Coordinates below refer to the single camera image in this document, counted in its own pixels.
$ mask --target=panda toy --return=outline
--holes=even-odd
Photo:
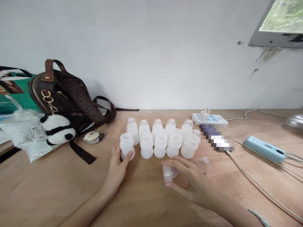
[[[40,122],[46,130],[48,136],[46,142],[50,146],[66,143],[76,135],[76,130],[71,126],[70,121],[62,115],[44,116]]]

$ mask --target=wooden table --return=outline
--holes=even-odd
[[[7,153],[8,151],[13,149],[14,147],[15,146],[14,146],[14,144],[11,140],[0,144],[0,156]]]
[[[126,131],[126,121],[134,117],[139,123],[147,119],[152,125],[157,118],[165,124],[174,118],[181,127],[193,110],[141,110],[118,112],[114,122],[103,125],[106,133],[103,142],[89,145],[77,139],[85,150],[98,157],[88,165],[79,158],[68,144],[52,151],[33,163],[29,163],[24,151],[18,152],[0,164],[0,226],[56,226],[103,184],[111,149]],[[303,114],[302,110],[268,110],[282,115]],[[242,117],[245,110],[212,110],[224,118]],[[281,125],[285,118],[266,115],[259,111],[248,113],[247,120],[233,120],[228,126],[234,137],[244,141],[254,135],[287,152],[300,156],[303,139]],[[108,206],[97,216],[93,226],[230,226],[217,214],[200,208],[165,188],[162,173],[165,156],[153,156],[145,160],[140,147],[129,163],[125,179]],[[289,174],[263,157],[235,143],[232,152],[236,160],[274,197],[303,218],[303,180]],[[210,159],[207,177],[216,187],[225,190],[246,208],[260,213],[271,226],[301,226],[264,192],[247,178],[225,154],[214,151],[202,140],[192,161],[200,156]],[[303,175],[301,164],[284,163]],[[176,181],[183,183],[179,174]]]

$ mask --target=green foliage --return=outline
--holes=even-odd
[[[276,0],[260,31],[303,33],[303,0]]]

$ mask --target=bracelet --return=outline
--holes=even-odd
[[[259,215],[256,211],[251,210],[251,209],[248,209],[248,211],[251,212],[253,215],[255,215],[261,221],[261,223],[264,227],[270,227],[270,225],[267,223],[267,221],[265,221],[265,219],[261,215]]]

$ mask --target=clear plastic container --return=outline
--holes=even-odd
[[[209,159],[207,157],[201,157],[195,161],[195,165],[198,167],[200,172],[206,173],[209,167]]]
[[[140,142],[140,138],[139,138],[138,125],[134,118],[129,118],[127,120],[126,129],[127,129],[127,132],[132,135],[132,138],[134,140],[134,146],[136,146]]]
[[[195,165],[202,173],[206,173],[209,167],[209,159],[207,157],[201,157],[195,162]],[[178,170],[170,166],[163,166],[163,177],[165,183],[170,183],[177,176]]]
[[[170,136],[175,132],[176,130],[176,121],[174,119],[169,119],[165,126],[167,137],[170,138]]]
[[[150,159],[154,153],[151,131],[143,131],[140,137],[141,156]]]
[[[186,159],[191,159],[201,141],[201,132],[198,129],[194,129],[188,136],[187,140],[181,148],[181,154]]]
[[[163,177],[165,183],[170,183],[177,176],[178,171],[170,166],[163,166]]]
[[[182,131],[176,129],[175,133],[168,139],[168,146],[166,148],[167,155],[171,158],[179,154],[179,149],[182,144]]]
[[[154,124],[152,125],[152,132],[151,132],[154,145],[155,145],[156,136],[162,128],[163,128],[162,121],[160,119],[156,119],[154,121]]]
[[[166,153],[166,146],[167,146],[167,133],[164,128],[162,128],[155,140],[155,148],[154,148],[154,154],[157,158],[163,158]]]
[[[184,121],[182,127],[182,146],[184,145],[185,141],[187,140],[187,137],[189,136],[189,134],[191,134],[192,130],[193,130],[193,121],[190,119],[187,119],[186,121]]]
[[[143,119],[139,124],[139,137],[144,131],[150,131],[149,124],[147,120]]]
[[[132,160],[135,156],[134,140],[130,133],[124,133],[120,136],[120,148],[121,148],[121,158],[124,160],[126,155],[133,150]]]

